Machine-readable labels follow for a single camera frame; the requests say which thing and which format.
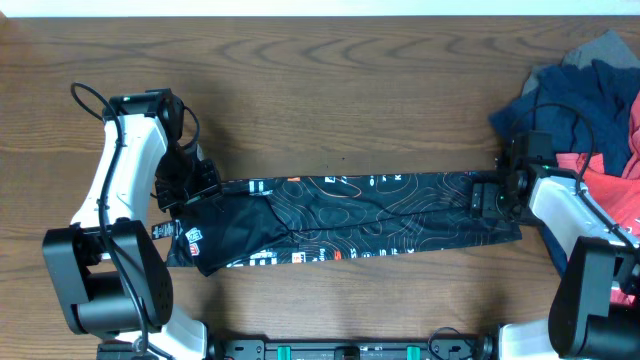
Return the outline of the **black jersey with orange lines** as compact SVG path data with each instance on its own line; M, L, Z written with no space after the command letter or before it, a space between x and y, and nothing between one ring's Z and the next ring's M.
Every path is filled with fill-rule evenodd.
M218 199L153 226L170 267L209 276L224 267L385 257L517 241L513 222L472 213L492 172L235 180Z

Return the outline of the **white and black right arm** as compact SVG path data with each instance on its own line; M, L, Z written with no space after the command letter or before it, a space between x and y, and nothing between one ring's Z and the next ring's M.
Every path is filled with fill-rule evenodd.
M511 165L472 187L476 217L542 225L566 268L547 318L503 325L476 342L476 359L636 359L639 306L612 300L639 294L639 241L593 200L579 174L548 161Z

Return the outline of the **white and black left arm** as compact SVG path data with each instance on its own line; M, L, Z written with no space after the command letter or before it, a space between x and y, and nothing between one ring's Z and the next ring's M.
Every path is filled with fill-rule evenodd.
M42 251L70 331L100 339L99 359L210 359L207 326L174 303L170 272L146 229L149 202L179 215L221 196L214 163L181 144L188 107L170 89L105 99L105 142L87 196Z

